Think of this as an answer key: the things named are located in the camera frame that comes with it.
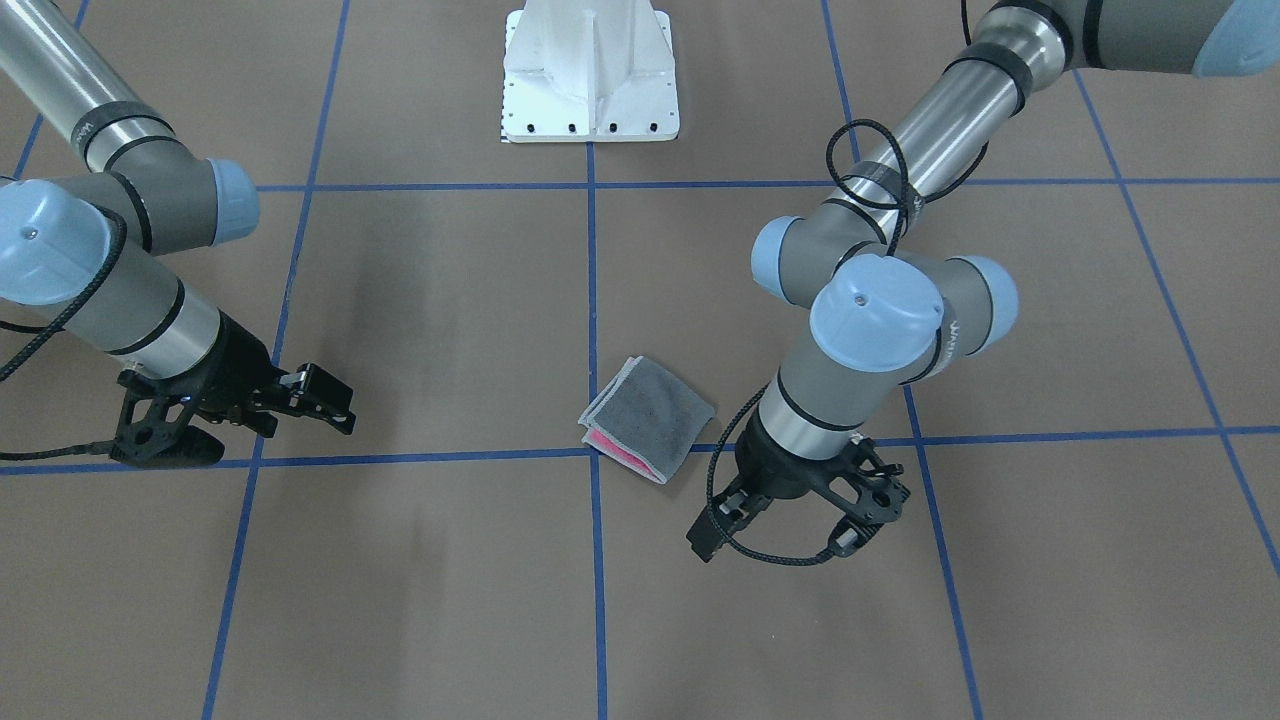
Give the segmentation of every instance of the blue tape line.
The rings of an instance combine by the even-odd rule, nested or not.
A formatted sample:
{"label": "blue tape line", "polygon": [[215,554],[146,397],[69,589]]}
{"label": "blue tape line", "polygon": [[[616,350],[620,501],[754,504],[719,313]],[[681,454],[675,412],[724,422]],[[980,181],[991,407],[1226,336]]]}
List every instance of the blue tape line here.
{"label": "blue tape line", "polygon": [[582,182],[403,182],[307,184],[314,192],[417,192],[449,190],[586,190]]}
{"label": "blue tape line", "polygon": [[394,455],[335,455],[314,457],[264,457],[262,468],[323,468],[329,465],[403,465],[413,462],[474,462],[481,460],[544,460],[585,457],[589,447],[549,447],[538,450],[477,450],[458,452],[404,452]]}
{"label": "blue tape line", "polygon": [[1280,434],[1280,425],[1249,425],[1226,428],[1229,436],[1271,436]]}
{"label": "blue tape line", "polygon": [[831,50],[831,64],[836,68],[836,88],[840,90],[840,106],[845,110],[845,122],[851,123],[854,122],[854,111],[849,105],[849,88],[845,87],[845,65],[840,61],[840,47],[836,45],[836,26],[831,22],[831,4],[827,0],[822,0],[822,20],[827,26],[827,47]]}
{"label": "blue tape line", "polygon": [[44,124],[44,115],[36,115],[36,120],[31,123],[31,132],[27,133],[27,145],[23,146],[22,156],[18,158],[18,164],[13,169],[14,178],[22,179],[22,174],[27,172],[27,161],[31,160],[31,151],[36,147],[36,137],[40,136],[40,128]]}
{"label": "blue tape line", "polygon": [[929,473],[929,459],[924,452],[924,443],[920,442],[920,418],[915,411],[915,397],[909,386],[902,386],[902,396],[906,400],[906,415],[911,420],[911,437],[915,442],[915,459],[920,464],[920,480],[924,484],[924,497],[929,503],[929,518],[933,519],[933,539],[938,546],[938,562],[942,565],[942,580],[947,587],[947,602],[951,605],[951,623],[955,625],[956,644],[960,647],[960,662],[964,665],[964,679],[969,685],[969,705],[973,708],[974,720],[983,720],[982,698],[978,694],[978,676],[973,669],[973,657],[969,653],[969,637],[964,629],[964,614],[960,611],[960,597],[956,594],[955,577],[951,571],[951,553],[947,551],[947,538],[942,532],[942,512],[938,510],[938,498],[933,492],[933,475]]}
{"label": "blue tape line", "polygon": [[[831,50],[831,64],[836,68],[836,87],[840,90],[840,106],[845,111],[845,122],[854,122],[852,105],[849,102],[849,88],[845,86],[845,67],[840,60],[840,47],[836,44],[836,24],[831,20],[831,4],[822,0],[822,22],[827,26],[827,47]],[[863,151],[858,146],[858,133],[849,133],[849,145],[854,150],[854,163],[863,161]]]}
{"label": "blue tape line", "polygon": [[81,29],[82,27],[84,27],[84,14],[88,13],[90,1],[91,0],[81,0],[79,10],[76,10],[76,19],[72,20],[72,24],[76,27],[76,29]]}
{"label": "blue tape line", "polygon": [[1082,442],[1103,439],[1157,439],[1170,437],[1215,437],[1216,428],[1160,428],[1149,430],[1085,430],[1079,433],[1012,433],[992,436],[924,437],[920,442],[943,445],[1002,445],[1021,442]]}
{"label": "blue tape line", "polygon": [[608,625],[604,606],[604,523],[600,510],[600,454],[591,454],[591,546],[595,575],[595,712],[609,717]]}
{"label": "blue tape line", "polygon": [[243,470],[250,460],[223,460],[216,465],[204,468],[132,468],[120,462],[84,462],[73,465],[12,465],[0,466],[0,477],[5,475],[79,475],[93,473],[186,473],[192,470]]}
{"label": "blue tape line", "polygon": [[[1115,173],[1116,179],[1123,181],[1124,174],[1120,172],[1120,164],[1116,161],[1115,152],[1111,150],[1111,141],[1107,140],[1107,133],[1102,128],[1102,118],[1098,115],[1098,110],[1093,105],[1089,90],[1084,86],[1084,78],[1080,77],[1079,70],[1071,70],[1071,74],[1075,77],[1075,85],[1080,90],[1080,97],[1084,99],[1084,105],[1089,110],[1089,118],[1093,119],[1093,127],[1097,129],[1098,138],[1102,141],[1102,150],[1107,155],[1111,170]],[[1249,479],[1245,477],[1244,469],[1240,466],[1240,462],[1235,456],[1235,447],[1231,445],[1231,437],[1226,432],[1226,425],[1222,423],[1222,415],[1219,413],[1217,402],[1213,401],[1213,393],[1210,391],[1208,380],[1204,378],[1204,372],[1196,357],[1196,350],[1192,347],[1190,336],[1187,333],[1187,327],[1183,324],[1181,315],[1178,313],[1178,306],[1174,304],[1174,296],[1169,290],[1169,284],[1165,282],[1165,275],[1160,269],[1160,261],[1156,258],[1156,252],[1151,246],[1151,240],[1147,237],[1147,229],[1142,224],[1142,218],[1138,214],[1138,206],[1134,204],[1133,195],[1129,192],[1129,187],[1124,182],[1120,183],[1120,193],[1124,196],[1125,206],[1129,209],[1129,218],[1133,220],[1133,225],[1138,231],[1138,241],[1142,243],[1142,251],[1147,255],[1147,263],[1151,265],[1151,272],[1156,277],[1156,284],[1160,287],[1160,295],[1165,300],[1165,307],[1169,310],[1169,316],[1174,320],[1174,327],[1178,329],[1178,338],[1181,341],[1183,350],[1187,352],[1187,359],[1190,361],[1192,372],[1196,375],[1196,383],[1199,386],[1201,395],[1204,396],[1204,405],[1208,406],[1210,415],[1213,418],[1213,427],[1217,429],[1217,434],[1222,441],[1222,450],[1226,451],[1226,456],[1231,462],[1231,471],[1235,473],[1235,480],[1240,486],[1240,493],[1244,496],[1244,501],[1249,507],[1249,514],[1253,515],[1253,523],[1258,529],[1258,536],[1262,538],[1262,546],[1266,548],[1267,556],[1271,559],[1271,569],[1275,571],[1276,577],[1280,578],[1280,553],[1276,552],[1275,541],[1271,538],[1271,530],[1267,529],[1266,520],[1263,520],[1258,503],[1253,497],[1253,488],[1249,487]]]}
{"label": "blue tape line", "polygon": [[[607,181],[595,190],[696,190],[827,187],[829,179],[739,179],[739,181]],[[1076,186],[1076,184],[1280,184],[1280,178],[969,178],[965,184],[986,186]],[[585,182],[421,182],[343,184],[260,184],[259,192],[444,192],[444,191],[586,190]]]}
{"label": "blue tape line", "polygon": [[[261,456],[262,438],[257,438],[253,455]],[[232,550],[232,566],[227,574],[227,591],[223,593],[223,612],[218,619],[218,641],[214,643],[214,659],[209,666],[209,684],[205,687],[205,706],[201,720],[212,720],[214,705],[218,702],[218,683],[223,676],[223,660],[227,657],[227,635],[232,628],[232,610],[236,607],[236,588],[239,587],[239,570],[244,560],[244,541],[248,537],[248,520],[253,512],[253,496],[257,492],[257,465],[250,468],[244,482],[244,498],[241,501],[239,523],[236,525],[236,546]]]}
{"label": "blue tape line", "polygon": [[[338,81],[338,67],[342,61],[342,46],[347,36],[347,18],[351,13],[351,0],[342,1],[342,12],[338,15],[338,29],[333,42],[333,56],[329,63],[329,77],[325,85],[324,101],[320,105],[320,118],[316,123],[315,143],[311,149],[311,169],[307,172],[307,186],[314,186],[320,168],[320,156],[324,151],[325,128],[329,122],[329,106],[333,101],[334,85]],[[284,296],[280,300],[280,318],[275,328],[275,347],[271,351],[271,361],[279,364],[280,352],[284,348],[284,333],[289,324],[289,301],[293,293],[293,283],[297,278],[298,258],[302,254],[302,240],[306,236],[307,219],[311,213],[311,191],[302,196],[302,210],[298,217],[298,229],[293,238],[293,254],[289,258],[289,274],[284,286]],[[253,445],[253,457],[250,464],[248,479],[244,484],[244,503],[241,510],[241,523],[236,534],[236,547],[232,551],[232,569],[227,580],[227,596],[223,600],[223,614],[218,626],[218,642],[214,646],[214,659],[209,670],[209,687],[205,693],[205,708],[202,720],[212,720],[214,705],[218,700],[218,683],[221,679],[223,657],[227,652],[227,634],[230,630],[232,609],[236,603],[236,587],[239,582],[241,561],[244,557],[244,537],[248,533],[250,515],[253,510],[253,493],[257,488],[259,466],[262,461],[262,438],[259,437]]]}
{"label": "blue tape line", "polygon": [[[595,143],[586,143],[586,299],[588,299],[588,393],[599,392],[599,324],[595,254]],[[596,717],[609,716],[609,659],[605,650],[608,626],[604,607],[604,525],[600,510],[600,454],[591,450],[591,555],[595,578],[595,707]]]}

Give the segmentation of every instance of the gray towel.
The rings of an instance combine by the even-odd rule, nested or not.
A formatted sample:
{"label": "gray towel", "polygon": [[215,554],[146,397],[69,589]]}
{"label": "gray towel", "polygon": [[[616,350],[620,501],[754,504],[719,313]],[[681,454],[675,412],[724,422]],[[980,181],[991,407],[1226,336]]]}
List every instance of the gray towel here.
{"label": "gray towel", "polygon": [[666,368],[631,357],[582,411],[582,442],[655,483],[666,484],[716,415]]}

